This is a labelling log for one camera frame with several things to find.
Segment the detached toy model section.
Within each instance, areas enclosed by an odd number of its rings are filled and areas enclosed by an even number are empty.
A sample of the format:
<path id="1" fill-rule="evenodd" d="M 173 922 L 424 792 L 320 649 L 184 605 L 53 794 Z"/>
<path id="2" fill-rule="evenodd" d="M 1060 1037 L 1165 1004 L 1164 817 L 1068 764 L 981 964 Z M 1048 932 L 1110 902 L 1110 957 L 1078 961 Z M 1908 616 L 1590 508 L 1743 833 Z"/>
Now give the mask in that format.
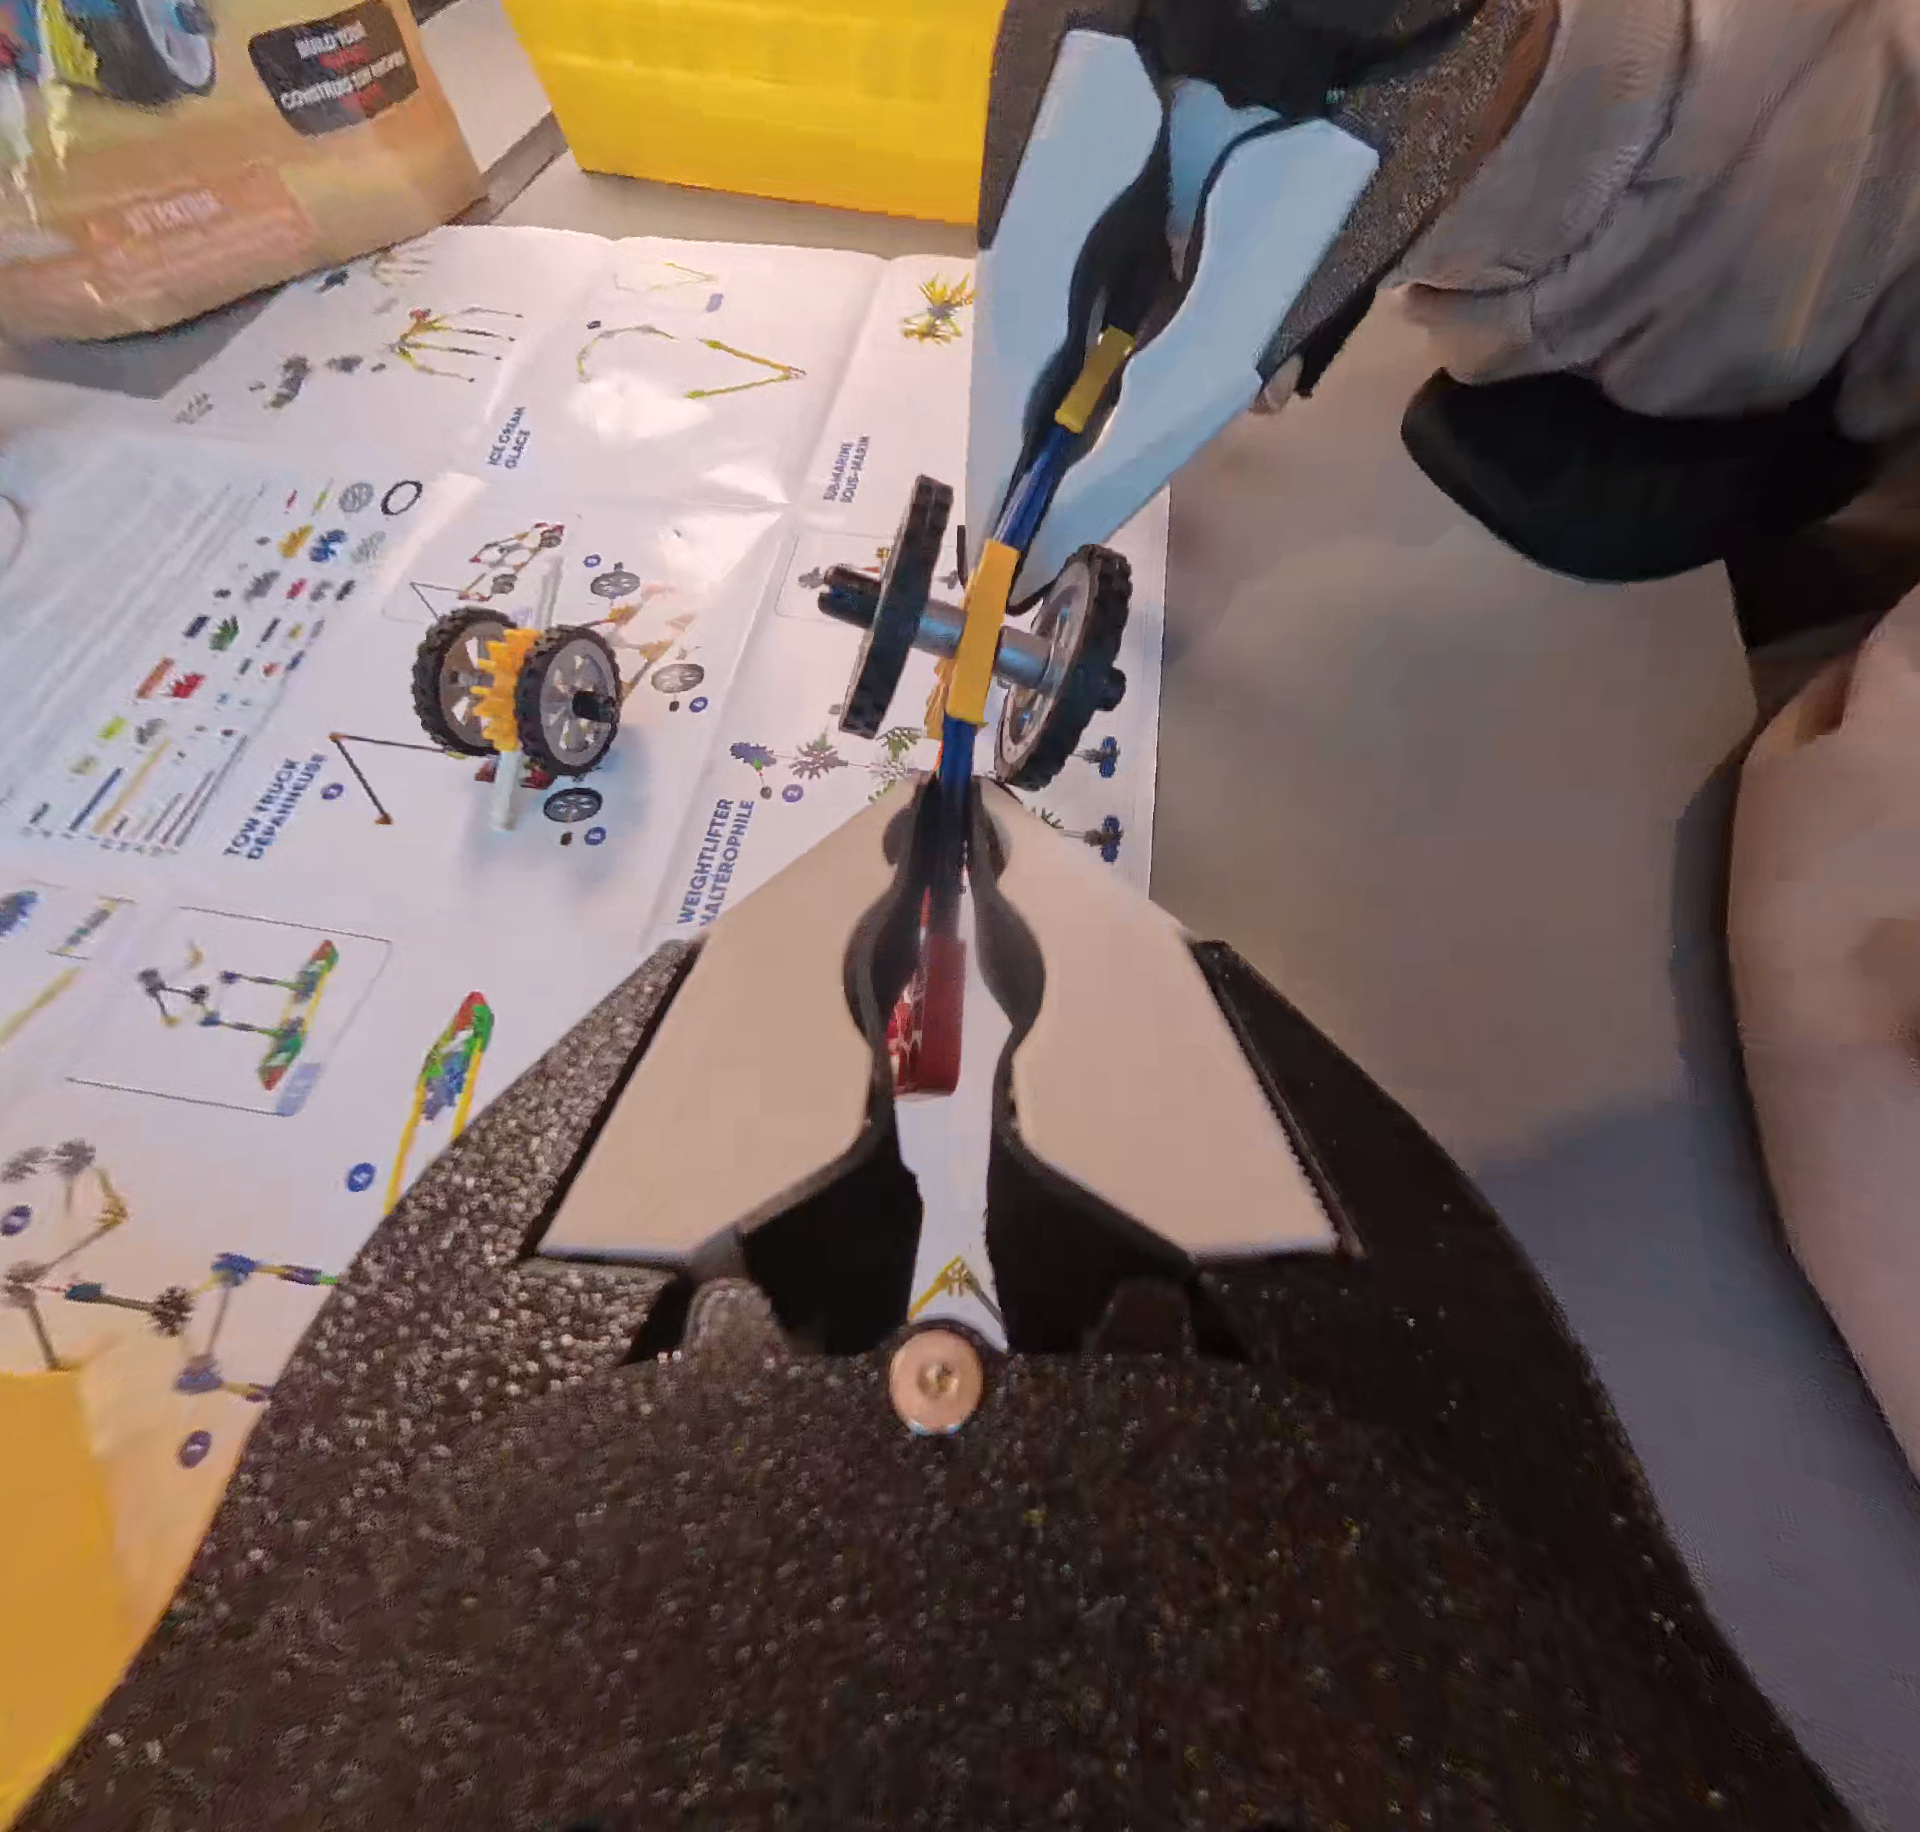
<path id="1" fill-rule="evenodd" d="M 994 536 L 973 554 L 960 605 L 931 595 L 951 489 L 919 477 L 876 574 L 832 565 L 819 608 L 861 635 L 841 728 L 876 736 L 906 658 L 937 659 L 925 731 L 939 739 L 931 781 L 917 790 L 906 854 L 904 912 L 880 932 L 876 1002 L 891 1009 L 886 1049 L 901 1099 L 947 1097 L 962 1074 L 969 955 L 960 900 L 970 859 L 976 739 L 990 691 L 1005 690 L 994 743 L 1009 789 L 1043 789 L 1075 751 L 1088 721 L 1126 695 L 1116 668 L 1129 620 L 1132 570 L 1110 548 L 1073 552 L 1029 630 L 1007 626 L 1020 556 L 1033 547 L 1081 444 L 1134 339 L 1106 327 L 1066 392 L 1027 472 L 1005 500 Z"/>

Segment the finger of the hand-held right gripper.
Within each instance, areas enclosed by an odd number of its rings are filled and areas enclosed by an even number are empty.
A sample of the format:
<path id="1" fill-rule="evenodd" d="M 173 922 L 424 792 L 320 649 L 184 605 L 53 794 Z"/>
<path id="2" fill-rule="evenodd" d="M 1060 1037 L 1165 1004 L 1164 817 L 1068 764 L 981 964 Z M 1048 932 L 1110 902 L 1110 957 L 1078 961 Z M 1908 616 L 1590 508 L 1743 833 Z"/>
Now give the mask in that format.
<path id="1" fill-rule="evenodd" d="M 1168 119 L 1137 44 L 1073 28 L 1057 44 L 999 204 L 981 204 L 967 529 L 1066 559 L 1114 521 L 1070 494 L 1095 451 L 1164 282 Z"/>
<path id="2" fill-rule="evenodd" d="M 1052 527 L 1126 525 L 1253 402 L 1265 354 L 1378 168 L 1376 148 L 1330 119 L 1271 125 L 1224 154 L 1188 239 L 1186 289 L 1120 368 Z"/>

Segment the toy wheel pair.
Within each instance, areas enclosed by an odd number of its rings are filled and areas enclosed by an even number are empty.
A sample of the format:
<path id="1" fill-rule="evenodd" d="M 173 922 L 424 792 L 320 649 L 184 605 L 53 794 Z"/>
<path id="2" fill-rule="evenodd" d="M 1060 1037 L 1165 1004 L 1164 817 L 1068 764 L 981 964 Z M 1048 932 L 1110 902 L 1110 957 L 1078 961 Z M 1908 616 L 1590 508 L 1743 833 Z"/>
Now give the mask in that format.
<path id="1" fill-rule="evenodd" d="M 518 624 L 469 605 L 421 636 L 409 686 L 429 741 L 493 764 L 490 823 L 515 827 L 528 776 L 540 789 L 603 764 L 619 731 L 621 670 L 589 624 Z"/>

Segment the yellow plastic bin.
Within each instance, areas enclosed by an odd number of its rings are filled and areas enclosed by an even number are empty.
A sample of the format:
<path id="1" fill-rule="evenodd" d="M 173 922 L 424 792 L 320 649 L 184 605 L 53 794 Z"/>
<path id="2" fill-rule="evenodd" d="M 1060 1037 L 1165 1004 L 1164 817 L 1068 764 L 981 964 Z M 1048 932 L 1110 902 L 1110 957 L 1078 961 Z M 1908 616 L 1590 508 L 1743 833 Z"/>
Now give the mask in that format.
<path id="1" fill-rule="evenodd" d="M 588 172 L 970 226 L 1005 0 L 502 0 Z"/>
<path id="2" fill-rule="evenodd" d="M 3 1378 L 3 1821 L 23 1810 L 135 1647 L 106 1465 L 76 1374 Z"/>

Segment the white instruction sheet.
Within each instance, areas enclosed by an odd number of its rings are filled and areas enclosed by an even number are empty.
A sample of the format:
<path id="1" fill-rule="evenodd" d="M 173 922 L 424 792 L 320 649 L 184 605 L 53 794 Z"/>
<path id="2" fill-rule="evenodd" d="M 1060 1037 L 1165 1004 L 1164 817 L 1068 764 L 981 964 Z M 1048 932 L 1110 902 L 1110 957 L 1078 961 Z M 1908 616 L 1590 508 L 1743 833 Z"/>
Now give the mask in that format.
<path id="1" fill-rule="evenodd" d="M 665 940 L 933 774 L 841 728 L 969 260 L 446 230 L 315 271 L 156 404 L 5 436 L 5 1375 L 68 1372 L 135 1647 L 292 1349 L 443 1150 Z M 446 612 L 589 624 L 598 769 L 429 741 Z"/>

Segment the toy packaging bag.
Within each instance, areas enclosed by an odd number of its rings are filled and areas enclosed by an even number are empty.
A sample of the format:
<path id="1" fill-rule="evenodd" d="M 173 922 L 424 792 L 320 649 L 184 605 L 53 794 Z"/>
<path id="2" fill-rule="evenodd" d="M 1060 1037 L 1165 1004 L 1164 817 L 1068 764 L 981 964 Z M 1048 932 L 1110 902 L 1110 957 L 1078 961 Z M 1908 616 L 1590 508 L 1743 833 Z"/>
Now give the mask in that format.
<path id="1" fill-rule="evenodd" d="M 482 191 L 409 0 L 3 0 L 5 341 L 165 330 Z"/>

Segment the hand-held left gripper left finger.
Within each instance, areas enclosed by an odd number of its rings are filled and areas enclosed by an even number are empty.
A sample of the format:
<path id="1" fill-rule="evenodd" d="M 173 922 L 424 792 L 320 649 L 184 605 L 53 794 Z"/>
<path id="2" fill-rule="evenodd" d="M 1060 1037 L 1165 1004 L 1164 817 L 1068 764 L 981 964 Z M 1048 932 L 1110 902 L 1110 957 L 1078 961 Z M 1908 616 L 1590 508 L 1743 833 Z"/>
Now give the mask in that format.
<path id="1" fill-rule="evenodd" d="M 886 989 L 916 959 L 917 805 L 897 789 L 864 808 L 696 937 L 544 1216 L 544 1260 L 745 1280 L 817 1347 L 902 1326 L 923 1206 Z"/>

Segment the black rounded object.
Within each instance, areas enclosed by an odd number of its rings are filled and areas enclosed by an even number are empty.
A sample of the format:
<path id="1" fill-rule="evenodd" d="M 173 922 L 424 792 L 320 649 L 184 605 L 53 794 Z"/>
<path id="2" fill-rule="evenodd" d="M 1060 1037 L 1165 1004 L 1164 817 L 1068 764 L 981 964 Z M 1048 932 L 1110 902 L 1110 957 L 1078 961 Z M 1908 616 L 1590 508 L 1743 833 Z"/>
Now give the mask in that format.
<path id="1" fill-rule="evenodd" d="M 1879 620 L 1917 581 L 1916 426 L 1843 430 L 1837 366 L 1790 404 L 1654 417 L 1592 382 L 1432 374 L 1401 442 L 1417 469 L 1532 565 L 1592 584 L 1720 568 L 1764 649 Z"/>

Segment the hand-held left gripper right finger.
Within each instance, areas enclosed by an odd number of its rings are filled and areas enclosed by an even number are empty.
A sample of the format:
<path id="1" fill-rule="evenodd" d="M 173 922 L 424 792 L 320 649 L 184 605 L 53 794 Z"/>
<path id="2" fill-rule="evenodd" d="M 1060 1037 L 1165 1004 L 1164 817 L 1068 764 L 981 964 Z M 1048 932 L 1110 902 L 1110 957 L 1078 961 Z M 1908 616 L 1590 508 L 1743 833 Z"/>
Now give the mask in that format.
<path id="1" fill-rule="evenodd" d="M 1007 1021 L 984 1235 L 1009 1347 L 1083 1347 L 1118 1290 L 1336 1256 L 1336 1209 L 1196 942 L 1001 789 L 973 926 Z"/>

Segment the person's right forearm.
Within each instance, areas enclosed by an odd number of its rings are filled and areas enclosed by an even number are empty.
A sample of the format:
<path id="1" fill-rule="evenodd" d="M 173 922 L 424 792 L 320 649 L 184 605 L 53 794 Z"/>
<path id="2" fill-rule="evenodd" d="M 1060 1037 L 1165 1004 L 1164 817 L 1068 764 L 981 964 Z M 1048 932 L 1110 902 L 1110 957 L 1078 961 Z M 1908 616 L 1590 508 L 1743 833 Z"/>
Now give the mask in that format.
<path id="1" fill-rule="evenodd" d="M 1837 376 L 1917 417 L 1917 0 L 1556 0 L 1546 69 L 1412 248 L 1452 379 L 1588 379 L 1650 417 Z"/>

